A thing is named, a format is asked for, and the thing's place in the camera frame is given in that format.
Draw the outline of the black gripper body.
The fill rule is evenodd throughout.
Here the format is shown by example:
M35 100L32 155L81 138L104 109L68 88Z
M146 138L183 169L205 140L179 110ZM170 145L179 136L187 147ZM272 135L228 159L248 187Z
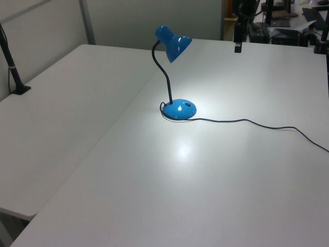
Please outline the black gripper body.
M233 42L234 43L243 42L243 24L239 22L236 22L234 26Z

